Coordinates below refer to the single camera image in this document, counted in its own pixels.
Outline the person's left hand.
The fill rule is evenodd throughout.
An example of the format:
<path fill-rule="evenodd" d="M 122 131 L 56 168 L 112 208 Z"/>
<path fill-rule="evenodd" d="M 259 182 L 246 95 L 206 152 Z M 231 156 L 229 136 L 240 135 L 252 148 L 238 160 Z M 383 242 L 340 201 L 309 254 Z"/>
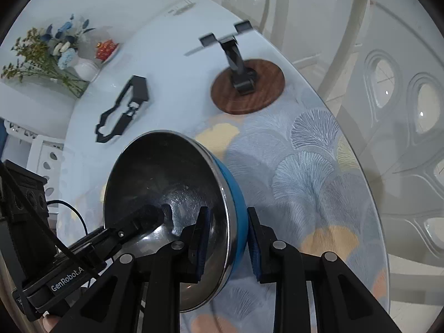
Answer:
<path fill-rule="evenodd" d="M 51 332 L 60 320 L 59 316 L 47 314 L 41 318 L 41 324 L 46 332 Z"/>

